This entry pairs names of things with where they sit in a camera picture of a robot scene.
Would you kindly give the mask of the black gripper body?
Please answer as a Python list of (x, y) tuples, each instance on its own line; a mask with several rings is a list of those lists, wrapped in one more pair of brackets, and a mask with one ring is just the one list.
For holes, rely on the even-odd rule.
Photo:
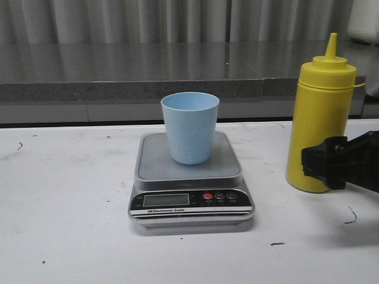
[(339, 146), (338, 178), (378, 193), (378, 131)]

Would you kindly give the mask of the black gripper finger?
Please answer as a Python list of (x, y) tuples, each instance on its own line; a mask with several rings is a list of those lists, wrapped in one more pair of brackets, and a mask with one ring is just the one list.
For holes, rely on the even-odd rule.
[(346, 182), (338, 178), (333, 172), (328, 172), (325, 168), (310, 168), (303, 166), (305, 176), (312, 177), (322, 181), (322, 183), (331, 190), (344, 190)]
[(348, 141), (346, 136), (335, 136), (322, 143), (302, 149), (301, 163), (304, 169), (325, 169), (327, 159), (337, 153), (337, 148)]

